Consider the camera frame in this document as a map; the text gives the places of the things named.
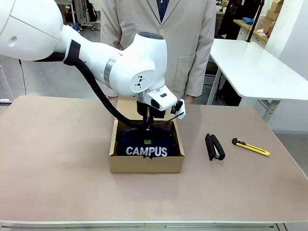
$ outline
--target dark blue shirt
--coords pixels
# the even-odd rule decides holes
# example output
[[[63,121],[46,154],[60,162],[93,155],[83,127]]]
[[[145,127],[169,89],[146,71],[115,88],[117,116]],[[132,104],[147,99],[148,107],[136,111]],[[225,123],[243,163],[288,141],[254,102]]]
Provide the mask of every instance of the dark blue shirt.
[[[169,0],[157,0],[157,7],[159,12],[160,21],[163,21],[163,18],[165,16],[167,6],[168,6]]]

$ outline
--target white lettering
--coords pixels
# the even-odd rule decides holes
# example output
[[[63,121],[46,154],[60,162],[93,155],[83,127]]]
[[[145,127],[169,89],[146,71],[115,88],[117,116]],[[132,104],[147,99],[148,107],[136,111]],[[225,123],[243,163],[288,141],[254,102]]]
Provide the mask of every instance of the white lettering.
[[[155,155],[160,156],[162,153],[162,147],[159,147],[159,152],[158,152],[158,147],[155,147]]]
[[[149,148],[149,156],[151,156],[151,153],[153,153],[153,152],[155,152],[155,148],[150,147],[150,148]]]
[[[166,157],[167,156],[167,148],[162,148],[162,157]]]
[[[132,154],[132,152],[129,151],[130,149],[133,150],[132,147],[128,147],[128,148],[126,149],[126,154],[127,154],[127,155],[131,155],[131,154]]]
[[[140,155],[151,156],[151,154],[149,154],[149,148],[145,148],[145,149],[140,148]]]
[[[133,152],[133,155],[139,155],[139,150],[138,148],[135,148],[134,152]]]

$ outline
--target black pole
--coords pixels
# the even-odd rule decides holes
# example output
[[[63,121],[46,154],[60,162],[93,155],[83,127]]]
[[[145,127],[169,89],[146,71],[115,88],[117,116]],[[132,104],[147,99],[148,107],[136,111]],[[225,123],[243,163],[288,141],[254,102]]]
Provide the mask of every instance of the black pole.
[[[251,31],[250,31],[250,33],[249,33],[249,36],[248,36],[248,39],[247,39],[246,42],[250,42],[250,39],[251,39],[252,35],[254,34],[254,31],[255,31],[255,28],[256,28],[256,26],[257,26],[259,17],[260,17],[260,15],[261,15],[262,8],[263,8],[263,6],[264,6],[264,3],[265,3],[265,0],[261,0],[260,7],[259,7],[259,10],[258,10],[258,12],[257,12],[257,16],[256,16],[256,19],[255,19],[255,22],[254,22],[254,24],[252,25]]]

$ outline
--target yellow utility knife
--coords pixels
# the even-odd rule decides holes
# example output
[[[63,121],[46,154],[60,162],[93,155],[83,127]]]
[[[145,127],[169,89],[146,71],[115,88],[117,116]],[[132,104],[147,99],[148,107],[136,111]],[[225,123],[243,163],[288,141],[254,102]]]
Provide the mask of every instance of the yellow utility knife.
[[[242,148],[248,149],[248,150],[253,151],[255,153],[259,153],[261,155],[265,155],[265,156],[269,156],[270,155],[270,153],[268,151],[265,151],[265,150],[263,150],[261,148],[257,148],[255,146],[252,146],[252,145],[248,144],[248,143],[240,141],[238,138],[233,138],[232,139],[232,143],[234,145],[236,145],[236,146],[240,146]]]

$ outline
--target black strap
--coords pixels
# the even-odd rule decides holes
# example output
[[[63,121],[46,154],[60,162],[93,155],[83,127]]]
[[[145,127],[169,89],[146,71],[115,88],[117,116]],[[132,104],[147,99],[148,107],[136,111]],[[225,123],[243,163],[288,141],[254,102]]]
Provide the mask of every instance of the black strap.
[[[69,51],[67,54],[66,60],[63,62],[65,65],[74,66],[79,59],[79,51],[81,45],[76,41],[72,40],[71,45],[69,47]]]

